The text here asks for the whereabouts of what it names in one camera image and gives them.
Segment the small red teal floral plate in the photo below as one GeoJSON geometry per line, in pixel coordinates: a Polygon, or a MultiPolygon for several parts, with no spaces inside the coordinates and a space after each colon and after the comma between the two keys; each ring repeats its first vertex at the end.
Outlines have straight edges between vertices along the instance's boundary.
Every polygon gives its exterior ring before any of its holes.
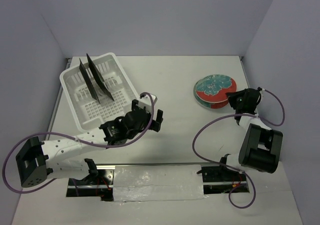
{"type": "Polygon", "coordinates": [[[223,107],[225,107],[226,105],[228,105],[229,101],[225,100],[222,102],[207,102],[204,101],[202,99],[199,98],[199,96],[197,95],[196,91],[193,91],[193,96],[195,98],[195,100],[204,108],[207,109],[221,109],[223,107]]]}

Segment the large red teal floral plate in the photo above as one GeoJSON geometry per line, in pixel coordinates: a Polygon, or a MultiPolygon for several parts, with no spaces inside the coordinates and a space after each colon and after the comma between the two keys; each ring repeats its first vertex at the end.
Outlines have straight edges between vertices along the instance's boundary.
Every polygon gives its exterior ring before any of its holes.
{"type": "Polygon", "coordinates": [[[236,81],[223,74],[212,74],[201,78],[196,84],[196,94],[200,99],[209,103],[224,102],[227,99],[226,93],[237,91],[236,81]]]}

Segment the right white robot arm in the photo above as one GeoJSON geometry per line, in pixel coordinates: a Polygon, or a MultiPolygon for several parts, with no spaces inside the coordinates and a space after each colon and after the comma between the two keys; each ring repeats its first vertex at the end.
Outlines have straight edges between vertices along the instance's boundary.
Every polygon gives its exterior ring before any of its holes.
{"type": "Polygon", "coordinates": [[[236,123],[246,134],[239,153],[227,153],[220,159],[223,165],[218,167],[217,174],[221,180],[230,180],[235,170],[256,170],[272,174],[278,168],[283,133],[267,126],[277,125],[257,114],[257,106],[264,92],[273,95],[261,87],[226,93],[229,105],[235,111],[236,123]]]}

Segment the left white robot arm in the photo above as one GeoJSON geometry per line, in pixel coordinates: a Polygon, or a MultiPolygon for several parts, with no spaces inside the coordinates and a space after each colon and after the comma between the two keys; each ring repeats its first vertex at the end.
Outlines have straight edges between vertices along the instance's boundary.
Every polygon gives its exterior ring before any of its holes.
{"type": "Polygon", "coordinates": [[[32,188],[47,179],[62,178],[93,184],[100,176],[97,165],[91,158],[79,159],[80,155],[125,147],[148,130],[159,132],[162,122],[163,111],[155,111],[146,98],[141,98],[132,101],[124,116],[78,136],[45,141],[33,136],[15,157],[21,186],[32,188]]]}

